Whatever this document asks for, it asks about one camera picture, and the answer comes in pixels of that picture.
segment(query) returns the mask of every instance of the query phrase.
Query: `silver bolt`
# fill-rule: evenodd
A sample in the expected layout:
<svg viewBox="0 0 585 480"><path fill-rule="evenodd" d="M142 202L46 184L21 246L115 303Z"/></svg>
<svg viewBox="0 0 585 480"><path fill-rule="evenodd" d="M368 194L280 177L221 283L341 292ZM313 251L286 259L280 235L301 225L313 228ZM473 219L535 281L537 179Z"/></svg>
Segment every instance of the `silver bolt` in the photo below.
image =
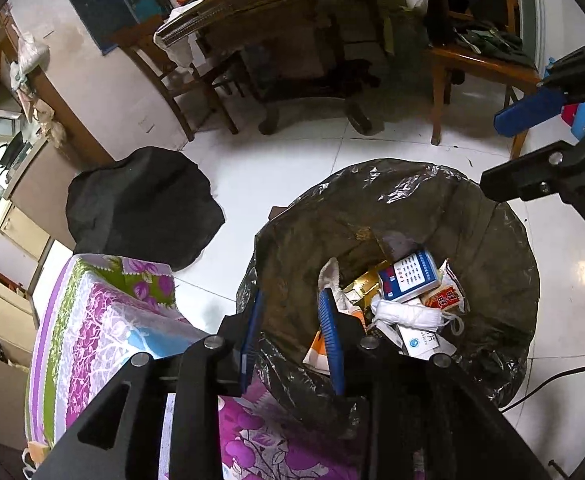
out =
<svg viewBox="0 0 585 480"><path fill-rule="evenodd" d="M359 345L365 350L375 350L379 346L379 340L376 337L367 335L366 337L362 337Z"/></svg>
<svg viewBox="0 0 585 480"><path fill-rule="evenodd" d="M204 346L208 350L216 350L221 348L223 345L223 337L220 335L209 335L206 339L204 339Z"/></svg>
<svg viewBox="0 0 585 480"><path fill-rule="evenodd" d="M146 352L139 352L138 354L133 355L130 358L130 363L132 366L142 367L148 364L150 361L150 354L146 354Z"/></svg>
<svg viewBox="0 0 585 480"><path fill-rule="evenodd" d="M433 365L438 368L447 368L451 364L453 364L453 360L450 358L450 355L446 354L435 354L433 355Z"/></svg>
<svg viewBox="0 0 585 480"><path fill-rule="evenodd" d="M551 166L559 166L563 160L564 155L562 152L552 153L551 156L548 157L548 162L551 164Z"/></svg>

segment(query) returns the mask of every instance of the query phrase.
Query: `black trash bag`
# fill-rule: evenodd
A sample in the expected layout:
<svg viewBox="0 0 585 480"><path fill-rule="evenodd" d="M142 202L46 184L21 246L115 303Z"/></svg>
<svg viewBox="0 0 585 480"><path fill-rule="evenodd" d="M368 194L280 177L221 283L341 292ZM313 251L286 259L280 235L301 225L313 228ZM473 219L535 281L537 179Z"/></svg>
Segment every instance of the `black trash bag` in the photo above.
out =
<svg viewBox="0 0 585 480"><path fill-rule="evenodd" d="M224 223L210 181L186 156L146 147L76 176L66 217L75 254L189 266Z"/></svg>
<svg viewBox="0 0 585 480"><path fill-rule="evenodd" d="M321 267L335 256L344 287L419 245L438 266L448 258L470 307L460 336L443 333L457 346L454 359L497 406L515 396L539 301L523 224L508 204L489 200L457 170L383 158L333 174L268 222L237 291L241 312L260 288L265 312L256 370L274 398L309 427L352 436L367 411L362 399L338 398L329 378L301 365L319 328Z"/></svg>

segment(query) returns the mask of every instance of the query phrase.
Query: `trash can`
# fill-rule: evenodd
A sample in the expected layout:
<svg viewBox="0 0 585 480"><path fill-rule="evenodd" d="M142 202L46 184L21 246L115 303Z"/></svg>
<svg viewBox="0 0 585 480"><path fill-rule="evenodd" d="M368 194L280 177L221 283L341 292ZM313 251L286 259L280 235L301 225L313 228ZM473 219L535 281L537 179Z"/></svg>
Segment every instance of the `trash can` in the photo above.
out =
<svg viewBox="0 0 585 480"><path fill-rule="evenodd" d="M319 328L317 277L331 257L340 286L411 248L448 259L469 306L465 330L445 339L453 359L498 406L515 396L535 334L539 273L524 225L460 171L392 158L332 174L268 222L237 291L237 311L263 294L256 370L281 405L310 428L352 438L362 399L337 397L330 378L301 362Z"/></svg>

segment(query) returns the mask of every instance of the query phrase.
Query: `purple stripe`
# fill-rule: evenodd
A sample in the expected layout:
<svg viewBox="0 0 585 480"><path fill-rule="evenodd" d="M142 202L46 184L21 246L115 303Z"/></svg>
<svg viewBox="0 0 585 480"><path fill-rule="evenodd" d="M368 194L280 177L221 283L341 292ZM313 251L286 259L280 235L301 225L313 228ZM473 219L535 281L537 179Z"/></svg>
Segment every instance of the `purple stripe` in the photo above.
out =
<svg viewBox="0 0 585 480"><path fill-rule="evenodd" d="M61 288L61 283L63 282L64 276L66 275L66 270L68 269L68 264L72 260L69 259L66 264L61 269L60 275L57 278L57 282L54 284L52 289L52 294L50 295L50 300L48 300L48 308L46 309L46 313L44 314L44 322L39 327L39 345L37 349L37 355L35 356L34 361L34 377L32 378L32 391L33 395L31 396L31 427L30 431L34 436L34 439L38 442L43 443L44 438L44 428L41 427L39 423L39 390L41 387L41 374L42 374L42 361L44 360L44 347L45 341L43 340L45 337L48 337L48 328L50 326L50 320L52 319L52 311L54 309L54 304L57 301L57 296L59 295L59 290Z"/></svg>
<svg viewBox="0 0 585 480"><path fill-rule="evenodd" d="M102 283L95 283L88 295L87 303L86 317L72 349L66 428L75 422L90 402L91 371L101 336L102 318L112 304L109 288Z"/></svg>

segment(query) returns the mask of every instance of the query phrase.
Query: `black cable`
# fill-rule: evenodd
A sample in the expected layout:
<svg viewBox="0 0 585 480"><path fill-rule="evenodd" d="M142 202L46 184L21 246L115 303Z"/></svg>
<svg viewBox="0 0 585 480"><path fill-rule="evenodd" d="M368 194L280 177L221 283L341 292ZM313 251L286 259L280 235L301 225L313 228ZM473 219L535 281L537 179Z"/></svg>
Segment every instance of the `black cable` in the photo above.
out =
<svg viewBox="0 0 585 480"><path fill-rule="evenodd" d="M537 386L529 394L527 394L526 396L519 399L515 404L508 406L507 408L501 410L501 412L506 413L508 410L512 410L515 406L519 406L522 402L524 402L526 399L530 399L534 394L536 394L539 390L541 390L548 383L552 383L555 379L559 379L560 377L566 377L568 375L579 374L582 372L585 372L585 366L582 366L581 368L573 368L572 370L566 370L565 372L562 372L560 374L553 375L553 377L551 377L550 379L546 379L543 383L541 383L539 386Z"/></svg>

